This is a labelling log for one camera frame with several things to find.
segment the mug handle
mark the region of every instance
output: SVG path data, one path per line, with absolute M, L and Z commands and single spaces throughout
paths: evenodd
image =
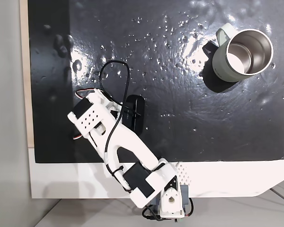
M 235 36 L 237 31 L 230 23 L 223 25 L 219 30 L 216 32 L 217 40 L 219 46 L 222 46 L 227 40 L 231 39 Z

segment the mug rim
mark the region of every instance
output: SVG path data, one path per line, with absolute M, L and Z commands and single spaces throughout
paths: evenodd
M 271 55 L 270 55 L 269 62 L 267 63 L 267 65 L 266 65 L 262 70 L 260 70 L 260 71 L 258 71 L 258 72 L 255 72 L 255 73 L 240 73 L 240 72 L 236 71 L 236 70 L 231 66 L 231 64 L 229 63 L 228 57 L 227 57 L 227 53 L 228 53 L 229 46 L 230 46 L 232 40 L 234 39 L 234 37 L 236 37 L 238 34 L 240 34 L 240 33 L 242 33 L 242 32 L 246 32 L 246 31 L 259 32 L 260 34 L 262 34 L 262 35 L 266 38 L 266 40 L 268 40 L 268 42 L 269 42 L 269 44 L 270 44 L 270 47 L 271 47 Z M 254 76 L 254 75 L 257 75 L 257 74 L 263 72 L 263 71 L 264 71 L 265 69 L 267 69 L 267 67 L 270 65 L 270 63 L 271 63 L 271 61 L 272 61 L 272 59 L 273 59 L 273 56 L 274 56 L 274 48 L 273 48 L 273 44 L 272 44 L 270 38 L 269 38 L 265 33 L 261 32 L 260 30 L 253 29 L 253 28 L 244 29 L 244 30 L 242 30 L 242 31 L 237 32 L 231 39 L 229 39 L 225 51 L 226 51 L 226 52 L 225 52 L 226 63 L 228 64 L 229 68 L 230 68 L 231 70 L 233 70 L 235 73 L 238 73 L 238 74 L 240 74 L 240 75 L 242 75 L 242 76 L 246 76 L 246 77 L 251 77 L 251 76 Z

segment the wooden edge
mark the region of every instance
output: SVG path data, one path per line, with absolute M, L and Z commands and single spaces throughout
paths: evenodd
M 28 33 L 28 7 L 27 0 L 19 0 L 20 3 L 20 30 L 22 46 L 22 67 L 24 82 L 25 116 L 27 124 L 27 145 L 34 148 L 33 108 L 30 75 L 30 52 Z

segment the mug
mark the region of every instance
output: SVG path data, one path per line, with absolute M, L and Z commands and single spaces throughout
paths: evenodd
M 261 31 L 236 31 L 231 24 L 217 32 L 219 48 L 213 56 L 213 70 L 222 80 L 237 82 L 263 72 L 274 55 L 270 39 Z

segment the wet surface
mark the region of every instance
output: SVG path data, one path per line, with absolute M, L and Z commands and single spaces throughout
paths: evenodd
M 99 87 L 99 71 L 110 59 L 131 68 L 128 94 L 145 98 L 140 137 L 155 155 L 168 161 L 284 158 L 284 0 L 43 5 L 29 0 L 31 50 L 38 50 L 31 51 L 37 162 L 101 161 L 88 141 L 71 140 L 75 131 L 66 115 L 79 101 L 76 89 Z M 275 51 L 271 67 L 238 83 L 216 77 L 215 32 L 227 22 L 268 35 Z M 124 68 L 106 67 L 103 80 L 121 101 Z

